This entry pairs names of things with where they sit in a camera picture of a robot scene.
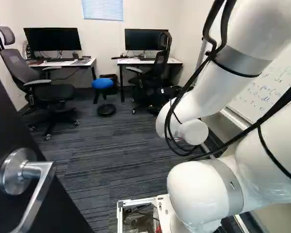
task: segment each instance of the chair armrest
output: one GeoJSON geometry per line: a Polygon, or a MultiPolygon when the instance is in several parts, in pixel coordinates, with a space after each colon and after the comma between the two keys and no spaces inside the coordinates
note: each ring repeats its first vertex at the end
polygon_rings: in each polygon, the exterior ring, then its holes
{"type": "Polygon", "coordinates": [[[130,70],[130,71],[132,71],[132,72],[134,72],[134,73],[137,73],[137,74],[142,74],[142,73],[143,73],[142,70],[140,70],[140,69],[138,69],[138,68],[136,68],[136,67],[126,67],[126,69],[127,69],[127,70],[130,70]]]}
{"type": "Polygon", "coordinates": [[[51,70],[51,69],[61,69],[62,67],[46,67],[42,71],[51,70]]]}
{"type": "Polygon", "coordinates": [[[25,83],[23,86],[31,86],[31,85],[38,85],[38,84],[48,84],[51,81],[52,80],[49,80],[49,79],[40,79],[40,80],[36,80],[36,81],[31,81],[31,82],[25,83]]]}

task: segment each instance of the chair headrest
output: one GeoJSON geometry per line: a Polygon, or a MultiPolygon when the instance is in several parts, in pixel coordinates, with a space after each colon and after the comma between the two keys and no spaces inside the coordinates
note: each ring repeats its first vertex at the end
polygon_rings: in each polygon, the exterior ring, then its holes
{"type": "Polygon", "coordinates": [[[15,36],[12,30],[9,27],[0,26],[0,33],[2,33],[4,38],[4,45],[11,45],[15,43],[15,36]]]}
{"type": "Polygon", "coordinates": [[[163,31],[159,37],[159,46],[165,48],[165,50],[170,50],[173,38],[169,32],[163,31]]]}

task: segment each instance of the black mesh office chair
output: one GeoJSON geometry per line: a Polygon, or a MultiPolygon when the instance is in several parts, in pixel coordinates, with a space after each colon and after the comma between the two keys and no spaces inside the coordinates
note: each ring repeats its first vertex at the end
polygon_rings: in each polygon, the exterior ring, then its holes
{"type": "MultiPolygon", "coordinates": [[[[0,33],[4,38],[4,45],[15,43],[15,36],[10,28],[0,27],[0,33]]],[[[74,87],[69,84],[51,85],[51,80],[41,79],[40,74],[32,69],[21,57],[16,49],[5,49],[0,38],[0,55],[11,73],[12,79],[17,87],[26,93],[30,109],[27,113],[33,112],[36,108],[47,110],[47,116],[29,126],[31,130],[42,122],[48,122],[49,126],[45,131],[46,140],[51,139],[51,131],[58,122],[68,122],[79,125],[80,122],[72,118],[76,108],[65,108],[67,100],[74,97],[74,87]]]]}
{"type": "Polygon", "coordinates": [[[151,105],[159,105],[161,96],[157,89],[162,88],[162,75],[167,68],[167,62],[170,53],[172,37],[169,32],[163,32],[159,37],[159,49],[164,49],[156,54],[153,67],[150,71],[144,73],[141,69],[135,67],[127,67],[126,69],[134,72],[136,77],[128,82],[134,85],[132,90],[132,102],[139,105],[132,109],[132,113],[136,113],[136,109],[140,107],[149,107],[151,105]]]}

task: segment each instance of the desk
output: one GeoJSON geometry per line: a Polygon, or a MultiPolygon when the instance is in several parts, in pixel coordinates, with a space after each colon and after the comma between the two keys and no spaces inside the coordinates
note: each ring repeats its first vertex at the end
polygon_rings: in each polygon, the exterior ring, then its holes
{"type": "MultiPolygon", "coordinates": [[[[152,65],[154,64],[154,61],[141,61],[138,58],[121,58],[117,60],[117,65],[120,69],[120,91],[121,91],[121,102],[125,102],[125,96],[124,96],[124,88],[123,88],[123,66],[128,65],[152,65]]],[[[175,66],[182,66],[183,63],[175,58],[169,57],[167,64],[170,66],[170,68],[174,68],[175,66]]]]}
{"type": "Polygon", "coordinates": [[[88,63],[83,64],[83,65],[73,65],[72,63],[74,63],[76,60],[74,61],[67,61],[67,62],[44,62],[41,63],[39,65],[29,65],[30,67],[40,67],[40,68],[46,68],[46,67],[80,67],[80,68],[91,68],[92,71],[92,75],[93,75],[93,80],[96,79],[96,74],[95,74],[95,68],[94,68],[94,63],[96,61],[96,58],[92,58],[88,63]]]}

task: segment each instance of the blue stool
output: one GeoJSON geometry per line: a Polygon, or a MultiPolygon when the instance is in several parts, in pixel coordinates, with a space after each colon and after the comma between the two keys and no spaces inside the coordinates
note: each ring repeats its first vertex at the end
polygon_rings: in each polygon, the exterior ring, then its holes
{"type": "Polygon", "coordinates": [[[93,101],[93,104],[97,104],[99,95],[102,94],[103,96],[103,105],[99,106],[97,108],[97,114],[102,116],[102,117],[107,117],[107,116],[111,116],[116,112],[116,108],[113,104],[106,104],[106,99],[107,99],[107,95],[106,95],[106,89],[110,88],[113,86],[113,81],[111,79],[108,78],[100,78],[100,79],[96,79],[94,81],[92,81],[92,87],[95,89],[95,98],[93,101]]]}

